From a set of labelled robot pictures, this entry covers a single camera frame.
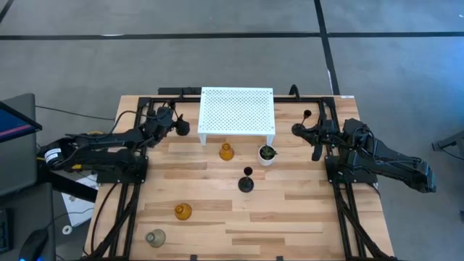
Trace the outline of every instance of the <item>small glass bottle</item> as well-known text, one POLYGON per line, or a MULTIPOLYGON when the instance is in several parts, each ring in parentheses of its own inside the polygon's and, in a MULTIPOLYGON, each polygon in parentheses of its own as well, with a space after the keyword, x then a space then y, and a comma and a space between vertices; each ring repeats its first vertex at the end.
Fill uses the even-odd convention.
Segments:
POLYGON ((223 143, 219 151, 219 157, 223 160, 232 160, 233 149, 228 142, 223 143))
POLYGON ((182 203, 175 207, 175 217, 179 220, 188 220, 191 216, 191 207, 187 203, 182 203))

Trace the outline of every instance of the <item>monitor screen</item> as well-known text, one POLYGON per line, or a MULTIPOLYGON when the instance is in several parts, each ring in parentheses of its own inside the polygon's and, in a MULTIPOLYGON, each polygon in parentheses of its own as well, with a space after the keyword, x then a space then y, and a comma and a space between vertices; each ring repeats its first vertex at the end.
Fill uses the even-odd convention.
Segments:
POLYGON ((18 111, 1 103, 0 142, 39 131, 41 126, 18 111))

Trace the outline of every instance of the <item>green plant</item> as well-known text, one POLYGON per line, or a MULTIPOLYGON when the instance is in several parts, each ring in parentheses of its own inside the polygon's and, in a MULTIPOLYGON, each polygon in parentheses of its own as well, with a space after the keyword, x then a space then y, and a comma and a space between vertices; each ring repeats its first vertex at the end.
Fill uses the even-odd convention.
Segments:
POLYGON ((273 147, 266 145, 261 148, 260 154, 264 160, 271 160, 277 155, 277 152, 273 147))

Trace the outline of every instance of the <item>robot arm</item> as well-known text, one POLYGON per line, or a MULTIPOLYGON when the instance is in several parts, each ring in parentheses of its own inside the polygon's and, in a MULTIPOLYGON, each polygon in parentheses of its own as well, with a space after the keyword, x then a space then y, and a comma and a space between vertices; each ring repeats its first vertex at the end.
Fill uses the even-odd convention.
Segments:
POLYGON ((422 193, 436 191, 434 173, 427 162, 389 149, 359 120, 346 120, 340 133, 333 120, 321 115, 313 128, 295 124, 291 130, 295 136, 315 146, 312 160, 320 159, 323 144, 338 147, 337 170, 343 175, 365 171, 397 179, 422 193))
POLYGON ((153 148, 174 128, 180 136, 190 131, 183 115, 173 121, 174 113, 175 103, 170 102, 168 107, 148 111, 145 123, 124 133, 67 135, 44 146, 39 154, 50 170, 95 170, 99 173, 98 183, 141 183, 148 159, 138 152, 153 148), (108 152, 109 148, 121 149, 108 152))

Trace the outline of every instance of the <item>wooden plank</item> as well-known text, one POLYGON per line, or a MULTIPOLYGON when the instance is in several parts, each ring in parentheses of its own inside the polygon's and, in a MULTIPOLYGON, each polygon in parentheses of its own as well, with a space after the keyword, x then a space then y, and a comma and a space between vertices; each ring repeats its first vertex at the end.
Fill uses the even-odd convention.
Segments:
MULTIPOLYGON (((136 110, 137 101, 138 96, 122 96, 118 114, 136 110)), ((359 119, 354 99, 336 96, 335 101, 340 126, 352 117, 359 119)), ((188 260, 190 254, 197 254, 199 260, 274 260, 278 255, 285 260, 344 259, 334 191, 324 161, 313 162, 313 147, 291 134, 292 125, 301 122, 305 109, 310 109, 312 116, 304 124, 311 127, 317 123, 316 104, 275 104, 273 145, 278 156, 268 167, 257 163, 257 150, 265 137, 208 136, 207 145, 201 146, 197 136, 199 104, 178 103, 176 109, 191 123, 191 132, 183 137, 171 132, 147 152, 149 171, 141 187, 131 260, 188 260), (225 141, 235 151, 235 157, 227 162, 218 155, 225 141), (254 190, 247 194, 238 190, 245 167, 253 168, 254 180, 254 190), (193 207, 186 221, 174 216, 179 203, 193 207), (144 237, 157 228, 167 238, 165 245, 155 249, 144 237)), ((134 117, 122 117, 116 132, 132 128, 134 117)), ((95 210, 110 187, 100 187, 95 210)), ((385 253, 393 255, 377 193, 365 184, 354 184, 353 189, 364 229, 385 253)), ((95 245, 114 223, 119 194, 117 186, 101 212, 95 245)), ((125 226, 121 231, 118 254, 123 252, 125 226)), ((349 234, 356 253, 350 226, 349 234)))

